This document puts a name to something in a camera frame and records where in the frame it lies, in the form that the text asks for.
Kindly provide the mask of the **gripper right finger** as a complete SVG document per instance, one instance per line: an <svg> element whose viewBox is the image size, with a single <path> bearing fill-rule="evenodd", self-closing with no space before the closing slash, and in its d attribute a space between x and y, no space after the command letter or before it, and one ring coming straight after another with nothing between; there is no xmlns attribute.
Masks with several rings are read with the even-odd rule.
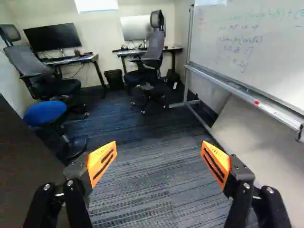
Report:
<svg viewBox="0 0 304 228"><path fill-rule="evenodd" d="M222 192L233 199L226 228L244 228L251 209L260 228L292 226L280 192L267 185L256 187L254 173L235 154L228 155L207 141L200 154Z"/></svg>

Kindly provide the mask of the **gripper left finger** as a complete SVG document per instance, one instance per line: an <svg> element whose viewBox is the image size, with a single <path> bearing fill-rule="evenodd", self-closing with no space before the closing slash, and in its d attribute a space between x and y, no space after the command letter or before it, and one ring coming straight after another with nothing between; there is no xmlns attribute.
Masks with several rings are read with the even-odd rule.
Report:
<svg viewBox="0 0 304 228"><path fill-rule="evenodd" d="M55 228L62 207L66 209L71 228L92 227L87 198L116 157L116 142L112 141L88 154L82 154L67 166L63 171L64 183L49 182L39 186L23 227Z"/></svg>

